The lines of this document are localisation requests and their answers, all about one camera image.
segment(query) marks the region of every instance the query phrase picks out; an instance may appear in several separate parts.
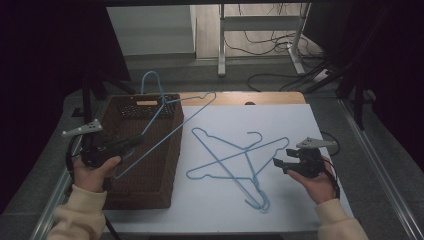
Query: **metal frame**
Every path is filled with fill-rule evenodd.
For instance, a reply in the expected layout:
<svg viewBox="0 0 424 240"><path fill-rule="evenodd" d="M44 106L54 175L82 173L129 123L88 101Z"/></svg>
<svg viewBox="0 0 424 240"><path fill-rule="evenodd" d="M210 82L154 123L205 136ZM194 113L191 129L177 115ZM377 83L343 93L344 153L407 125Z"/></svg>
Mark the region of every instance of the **metal frame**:
<svg viewBox="0 0 424 240"><path fill-rule="evenodd" d="M382 163L380 157L374 149L374 146L368 139L368 136L364 130L362 130L355 122L353 117L353 111L349 106L349 100L339 100L345 116L355 134L356 139L358 139L359 144L367 160L369 161L371 168L373 169L377 179L379 180L384 192L387 195L390 203L393 206L396 214L399 217L400 222L402 223L406 233L408 234L409 239L419 240L424 239L423 233L418 226L417 221L415 220L414 215L408 207L405 199L402 197L400 192L397 190L396 185L389 176L389 173L386 171L384 164Z"/></svg>
<svg viewBox="0 0 424 240"><path fill-rule="evenodd" d="M297 47L305 25L310 3L307 3L300 16L231 16L225 17L225 4L220 6L218 76L225 76L225 32L229 31L290 31L296 30L292 44L287 44L288 52L298 75L304 75Z"/></svg>
<svg viewBox="0 0 424 240"><path fill-rule="evenodd" d="M35 225L30 240L46 239L47 234L49 233L54 223L53 212L58 205L63 204L63 201L65 200L65 194L63 191L66 189L66 186L69 186L70 183L71 177L69 176L66 168L64 168L60 174L59 181L56 184L56 187L54 188L52 195L47 202L43 213L41 214L40 219L38 220L37 225Z"/></svg>

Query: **black cable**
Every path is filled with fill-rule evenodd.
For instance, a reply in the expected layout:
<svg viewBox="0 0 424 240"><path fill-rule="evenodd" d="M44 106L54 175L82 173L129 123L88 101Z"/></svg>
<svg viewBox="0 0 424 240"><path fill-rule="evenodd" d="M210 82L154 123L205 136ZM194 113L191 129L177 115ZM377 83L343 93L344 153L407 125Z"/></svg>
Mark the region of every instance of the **black cable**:
<svg viewBox="0 0 424 240"><path fill-rule="evenodd" d="M72 161L72 147L74 146L75 140L77 139L78 135L75 135L71 138L71 141L68 144L68 150L66 151L65 156L65 164L66 169L68 170L69 176L71 177L72 181L74 181L74 162Z"/></svg>
<svg viewBox="0 0 424 240"><path fill-rule="evenodd" d="M317 89L324 87L325 85L329 84L330 82L334 82L334 81L340 79L343 75L348 74L349 72L352 71L352 66L353 66L352 62L348 63L343 68L334 71L331 75L328 75L327 77L325 77L321 81L315 83L312 86L307 87L306 89L303 89L302 93L303 94L312 93L312 92L316 91Z"/></svg>
<svg viewBox="0 0 424 240"><path fill-rule="evenodd" d="M327 177L330 179L331 184L333 185L334 191L336 192L336 198L340 199L340 187L339 187L339 184L337 183L338 177L337 177L336 168L334 167L334 165L330 161L325 160L325 159L324 159L324 161L329 163L334 170L334 175L331 174L330 171L328 171L326 168L324 168L324 173L325 173L325 175L327 175Z"/></svg>
<svg viewBox="0 0 424 240"><path fill-rule="evenodd" d="M282 11L282 8L283 7L286 7L287 5L285 5L285 4L281 4L280 5L280 8L279 8L279 11L278 11L278 14L280 15L281 14L281 11ZM301 3L301 5L300 5L300 13L299 14L302 14L302 8L303 8L303 4ZM240 15L243 15L244 13L243 13L243 11L241 11L241 7L240 7L240 5L239 5L239 13L240 13ZM364 35L364 33L366 32L366 30L367 30L368 28L367 28L367 26L363 26L362 28L360 28L358 31L356 31L356 33L355 34L353 34L353 36L352 37L350 37L347 41L345 41L344 42L344 44L339 48L339 49L337 49L336 51L334 51L333 53L331 53L331 54L327 54L327 53L324 53L324 56L322 56L322 57L319 57L319 58L322 58L322 59L324 59L324 60L326 60L326 61L334 61L334 60L338 60L339 59L339 57L340 56L342 56L343 55L343 53L345 53L345 52L347 52L347 53L350 53L351 51L352 51L352 49L353 49L353 47L355 46L355 43L361 38L361 36L363 36ZM269 42L269 41L272 41L272 42L274 42L276 45L270 50L270 51L267 51L267 52L264 52L264 53L252 53L252 52L249 52L249 51L247 51L247 50L244 50L244 49L240 49L240 48L235 48L235 47L231 47L231 46L229 46L228 45L228 43L227 42L225 42L226 43L226 45L229 47L229 48L232 48L232 49L234 49L234 50L239 50L239 51L243 51L243 52L246 52L246 53L248 53L248 54L252 54L252 55L265 55L265 54L267 54L267 53L270 53L270 52L272 52L272 51L276 51L276 52L284 52L284 51L286 51L287 50L287 48L283 48L283 51L278 51L277 49L278 48L280 48L280 46L281 45L284 45L284 43L278 43L278 41L280 40L280 39L282 39L282 38L284 38L284 37L289 37L290 35L292 35L292 34L287 34L286 36L283 36L283 37L279 37L279 38L273 38L273 36L274 36L274 33L275 33L275 31L273 31L272 32L272 35L271 35L271 39L270 40L263 40L263 41L251 41L249 38L248 38L248 36L247 36L247 34L246 34L246 32L245 32L245 36L246 36L246 38L247 38L247 40L249 41L249 42L251 42L251 43L264 43L264 42ZM313 56L313 57L318 57L318 56L314 56L313 54L311 54L310 52L309 52L309 50L308 49L306 49L306 51L308 52L308 54L310 54L311 56Z"/></svg>
<svg viewBox="0 0 424 240"><path fill-rule="evenodd" d="M272 9L274 9L274 4L272 5L272 8L271 8L271 10L269 10L268 11L268 13L267 13L267 15L269 15L269 13L272 11ZM240 14L240 16L242 16L242 15L244 15L244 13L243 13L243 11L241 11L241 7L240 7L240 4L238 4L238 8L239 8L239 14ZM282 10L282 8L283 8L283 5L281 4L281 6L280 6L280 9L278 10L278 15L281 15L281 10ZM273 39L273 36L274 36L274 32L275 31L272 31L272 34L271 34L271 38L269 39L269 40L261 40L261 41L252 41L252 40L250 40L249 39L249 37L247 36L247 32L246 31L243 31L244 32L244 35L246 36L246 39L247 39L247 41L248 42L250 42L250 43L265 43L265 42L274 42L273 40L275 40L275 39L277 39L277 41L279 40L279 39L281 39L281 38L274 38Z"/></svg>
<svg viewBox="0 0 424 240"><path fill-rule="evenodd" d="M266 42L277 43L280 39L292 37L292 35L294 35L294 33L286 34L286 35L283 35L281 37L275 37L275 38L271 37L268 40L260 40L260 41L252 41L252 40L249 40L249 38L247 38L247 41L249 41L250 43L266 43Z"/></svg>
<svg viewBox="0 0 424 240"><path fill-rule="evenodd" d="M247 86L248 86L250 89L252 89L252 90L254 90L254 91L256 91L256 92L262 92L262 91L261 91L261 90L259 90L259 89L257 89L257 88L255 88L255 87L253 87L253 86L250 84L250 81L251 81L253 78L258 77L258 76L273 76L273 77L287 77L287 78L297 78L297 77L298 77L298 76L290 76L290 75L283 75L283 74L272 74L272 73L259 73L259 74L252 75L252 76L250 76L250 77L247 79Z"/></svg>
<svg viewBox="0 0 424 240"><path fill-rule="evenodd" d="M308 55L304 55L304 54L302 54L300 51L298 51L298 54L302 57L302 58L312 58L312 59L325 59L325 56L323 55L323 56L318 56L318 55L314 55L314 54L312 54L311 52L309 52L309 40L307 39L307 38L304 38L304 37L300 37L300 40L303 40L303 41L305 41L306 42L306 45L305 45L305 50L306 50L306 52L309 54L309 56Z"/></svg>
<svg viewBox="0 0 424 240"><path fill-rule="evenodd" d="M252 54L252 55L256 55L256 56L261 56L261 55L268 54L268 53L270 53L270 52L274 51L274 50L275 50L275 48L279 47L280 45L284 45L284 44L288 44L288 43L289 43L289 42L281 42L281 43L276 44L276 45L275 45L272 49L270 49L269 51L266 51L266 52L263 52L263 53L254 53L254 52L250 52L250 51L247 51L247 50L245 50L245 49L242 49L242 48L236 48L236 47L232 47L232 46L228 45L227 40L226 40L226 38L225 38L225 37L224 37L224 42L225 42L225 45L227 45L227 47L228 47L228 48L230 48L230 49L233 49L233 50L239 50L239 51L242 51L242 52L245 52L245 53L249 53L249 54Z"/></svg>
<svg viewBox="0 0 424 240"><path fill-rule="evenodd" d="M337 150L334 153L329 153L331 157L337 155L340 152L340 142L339 142L339 140L337 140L336 137L334 137L333 135L331 135L328 132L325 132L325 131L320 131L320 132L321 132L321 134L324 134L324 135L331 137L334 140L334 142L337 144Z"/></svg>
<svg viewBox="0 0 424 240"><path fill-rule="evenodd" d="M298 80L296 80L296 81L293 81L293 82L291 82L291 83L288 83L288 84L286 84L286 85L284 85L284 86L282 86L282 87L280 87L280 92L281 91L283 91L283 89L285 88L285 87L287 87L287 86L290 86L290 85L292 85L292 84L295 84L295 83L297 83L297 82L299 82L299 81L301 81L301 80L303 80L299 85L297 85L297 86L294 86L294 87L291 87L290 89L288 89L287 91L290 91L290 90L293 90L294 88L297 88L297 87L300 87L301 85L303 85L303 84L305 84L306 82L308 82L308 81L311 81L318 73L319 73L319 71L322 71L322 69L324 69L327 65L328 65L329 63L327 63L327 62L325 62L325 61L323 61L323 62L321 62L318 66L316 66L315 68L313 68L312 70L310 70L307 74L305 74L305 75L303 75L301 78L299 78Z"/></svg>
<svg viewBox="0 0 424 240"><path fill-rule="evenodd" d="M116 240L121 240L121 238L119 237L118 233L116 232L115 228L113 228L112 224L110 223L109 219L107 219L107 217L105 216L106 219L106 226L109 229L110 234L112 234L112 236L116 239Z"/></svg>

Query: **black curtain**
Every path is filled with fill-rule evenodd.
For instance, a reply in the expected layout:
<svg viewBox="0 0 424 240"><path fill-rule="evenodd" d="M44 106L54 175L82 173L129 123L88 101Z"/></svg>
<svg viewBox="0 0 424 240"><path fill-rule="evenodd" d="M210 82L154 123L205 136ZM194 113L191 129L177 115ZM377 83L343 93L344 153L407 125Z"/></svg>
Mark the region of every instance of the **black curtain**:
<svg viewBox="0 0 424 240"><path fill-rule="evenodd" d="M376 95L374 112L422 170L423 6L423 1L395 2L364 59L366 67L361 74Z"/></svg>
<svg viewBox="0 0 424 240"><path fill-rule="evenodd" d="M130 77L105 7L14 0L0 3L0 16L3 211L82 77L99 70L118 80Z"/></svg>

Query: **white board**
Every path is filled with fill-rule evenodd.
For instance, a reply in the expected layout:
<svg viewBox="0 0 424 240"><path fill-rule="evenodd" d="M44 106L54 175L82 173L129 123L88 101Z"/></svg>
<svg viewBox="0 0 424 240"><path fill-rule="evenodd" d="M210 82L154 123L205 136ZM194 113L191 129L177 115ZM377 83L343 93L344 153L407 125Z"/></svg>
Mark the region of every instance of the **white board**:
<svg viewBox="0 0 424 240"><path fill-rule="evenodd" d="M185 118L192 116L200 107L183 107ZM215 158L225 158L242 151L229 144L219 143L207 137L201 130L194 130L211 152L193 134L192 129L201 128L209 135L225 139L241 147L260 140L257 145L287 137L275 144L249 151L253 169L265 167L257 175L260 189L269 199L266 212L249 206L249 199L242 188L231 179L205 177L191 180L188 170L213 163ZM237 233L283 233L316 231L319 220L315 203L305 189L288 175L283 174L273 162L266 164L275 149L297 149L296 144L306 137L322 139L312 110L308 104L208 106L183 127L181 154L174 182L172 206L169 209L137 211L105 211L118 232L140 234L237 234ZM325 148L321 153L328 156ZM225 166L234 176L249 176L251 168L244 154L225 160ZM287 157L285 150L278 151L277 158L298 162ZM219 164L192 172L190 176L204 174L228 176ZM252 196L261 199L253 184L241 180ZM352 212L341 187L341 203L348 215Z"/></svg>

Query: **wire hanger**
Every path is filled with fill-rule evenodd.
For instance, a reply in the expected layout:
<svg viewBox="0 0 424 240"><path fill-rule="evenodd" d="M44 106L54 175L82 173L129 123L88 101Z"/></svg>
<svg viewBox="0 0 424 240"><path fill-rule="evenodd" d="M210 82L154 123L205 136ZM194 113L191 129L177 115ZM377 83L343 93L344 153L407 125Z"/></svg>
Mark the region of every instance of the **wire hanger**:
<svg viewBox="0 0 424 240"><path fill-rule="evenodd" d="M214 158L214 161L212 161L210 163L207 163L207 164L204 164L204 165L201 165L199 167L193 168L191 170L188 170L186 172L186 176L189 179L192 179L192 180L200 180L200 179L203 179L205 177L210 177L210 178L215 178L215 179L231 179L242 190L242 192L247 195L248 199L245 199L245 202L248 205L250 205L254 209L260 210L262 212L266 212L268 210L269 206L270 206L270 201L269 201L269 198L268 198L267 194L260 188L260 183L259 183L258 175L269 164L269 162L272 161L272 159L277 155L278 151L284 150L290 144L290 140L287 137L283 137L283 138L279 138L279 139L273 140L273 141L268 142L268 143L264 143L262 145L258 145L263 140L262 134L259 133L259 132L247 132L247 134L256 134L256 135L258 135L259 136L259 140L253 142L252 144L250 144L247 147L241 147L241 146L238 146L238 145L236 145L234 143L231 143L231 142L229 142L227 140L224 140L222 138L219 138L219 137L210 135L206 130L204 130L202 128L199 128L199 127L193 128L191 130L191 132L199 140L199 142L206 148L206 150L210 153L210 155ZM200 135L198 133L196 133L196 132L203 132L204 135L207 138L215 139L215 140L218 140L218 141L220 141L222 143L227 144L228 146L235 147L236 149L239 149L239 152L236 153L236 154L233 154L233 155L224 157L224 158L219 158L211 150L211 148L208 146L208 144L206 144L205 141L203 141L201 139ZM249 152L252 152L254 150L260 149L262 147L268 146L268 145L273 144L273 143L277 143L279 141L285 141L286 143L284 144L283 147L279 147L279 148L275 149L275 152L274 152L273 156L271 158L267 159L267 161L265 162L265 164L263 164L259 169L255 170L255 168L253 167L252 161L251 161L251 159L249 157ZM247 163L249 165L249 170L250 170L251 177L235 176L227 168L227 166L225 166L224 161L229 160L229 159L232 159L232 158L234 158L236 156L239 156L239 155L244 155L244 157L246 158ZM209 166L214 165L214 164L218 164L224 170L224 172L227 174L227 176L216 176L216 175L212 175L212 174L209 174L209 173L204 174L204 175L202 175L200 177L193 177L193 176L190 175L191 173L193 173L193 172L195 172L195 171L197 171L199 169L206 168L206 167L209 167ZM262 199L255 198L252 195L252 193L243 186L243 184L240 182L241 180L250 181L253 184L253 186L255 187L255 189L257 191L257 193L260 195L260 197Z"/></svg>
<svg viewBox="0 0 424 240"><path fill-rule="evenodd" d="M188 98L182 98L182 99L175 99L175 100L167 100L165 97L165 94L163 93L162 86L160 83L160 77L159 75L154 71L147 72L141 81L141 95L144 94L144 82L150 74L153 74L156 76L157 84L159 87L159 93L160 97L162 99L162 105L157 110L155 115L152 117L152 119L147 124L146 128L141 133L142 135L146 133L146 131L150 128L150 125L156 120L156 118L159 116L160 112L163 110L165 105L172 104L175 102L180 102L184 100L191 100L191 99L205 99L208 95L212 94L213 98L207 102L205 105L203 105L199 110L197 110L194 114L192 114L190 117L188 117L186 120L184 120L178 127L176 127L174 130L172 130L168 135L166 135L162 140L160 140L158 143L156 143L151 149L149 149L146 153L144 153L139 159L137 159L134 163L132 163L129 167L127 167L125 170L123 170L120 174L117 174L117 171L119 170L120 166L115 168L113 177L115 179L119 179L123 177L125 174L127 174L135 165L137 165L140 161L142 161L147 155L149 155L153 150L155 150L160 144L162 144L166 139L168 139L172 134L174 134L178 129L180 129L184 124L186 124L188 121L190 121L194 116L196 116L199 112L201 112L205 107L209 106L215 99L216 99L216 93L215 92L207 92L203 96L194 96L194 97L188 97Z"/></svg>

